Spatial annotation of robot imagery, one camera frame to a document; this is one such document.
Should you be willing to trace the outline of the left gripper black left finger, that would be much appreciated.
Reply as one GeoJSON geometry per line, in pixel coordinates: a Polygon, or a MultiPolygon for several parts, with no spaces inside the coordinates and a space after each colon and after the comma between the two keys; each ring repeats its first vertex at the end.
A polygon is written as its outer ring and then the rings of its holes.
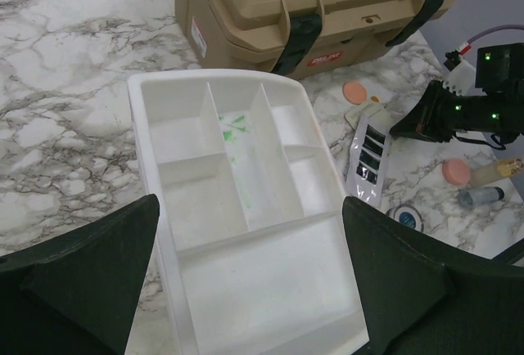
{"type": "Polygon", "coordinates": [[[124,353],[160,204],[155,195],[1,258],[3,354],[124,353]]]}

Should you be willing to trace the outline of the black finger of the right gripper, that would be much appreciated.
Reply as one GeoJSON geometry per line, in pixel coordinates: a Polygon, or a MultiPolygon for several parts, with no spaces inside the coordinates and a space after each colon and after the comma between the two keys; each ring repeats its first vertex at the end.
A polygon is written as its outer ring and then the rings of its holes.
{"type": "Polygon", "coordinates": [[[432,115],[438,96],[438,85],[429,84],[417,105],[390,129],[393,138],[408,138],[419,141],[435,141],[432,131],[432,115]]]}

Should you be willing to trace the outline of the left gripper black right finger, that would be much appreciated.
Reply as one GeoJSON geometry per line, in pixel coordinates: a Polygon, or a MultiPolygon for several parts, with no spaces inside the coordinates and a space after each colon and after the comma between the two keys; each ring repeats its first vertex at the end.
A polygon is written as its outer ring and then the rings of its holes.
{"type": "Polygon", "coordinates": [[[483,258],[355,197],[342,218],[368,332],[359,354],[523,352],[522,241],[483,258]]]}

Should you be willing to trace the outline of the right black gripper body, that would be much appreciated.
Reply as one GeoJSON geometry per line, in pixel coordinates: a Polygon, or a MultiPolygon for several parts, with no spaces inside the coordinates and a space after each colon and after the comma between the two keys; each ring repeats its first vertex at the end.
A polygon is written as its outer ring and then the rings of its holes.
{"type": "Polygon", "coordinates": [[[437,81],[430,82],[420,101],[417,135],[449,142],[462,132],[492,135],[501,149],[523,134],[523,82],[513,80],[483,96],[459,96],[437,81]]]}

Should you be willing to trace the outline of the white plastic drawer organizer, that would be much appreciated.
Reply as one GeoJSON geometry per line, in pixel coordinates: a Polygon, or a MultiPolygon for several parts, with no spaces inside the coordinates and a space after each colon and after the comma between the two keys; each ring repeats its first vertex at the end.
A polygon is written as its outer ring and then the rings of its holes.
{"type": "Polygon", "coordinates": [[[346,192],[304,87],[248,70],[128,81],[179,354],[352,354],[368,342],[346,192]]]}

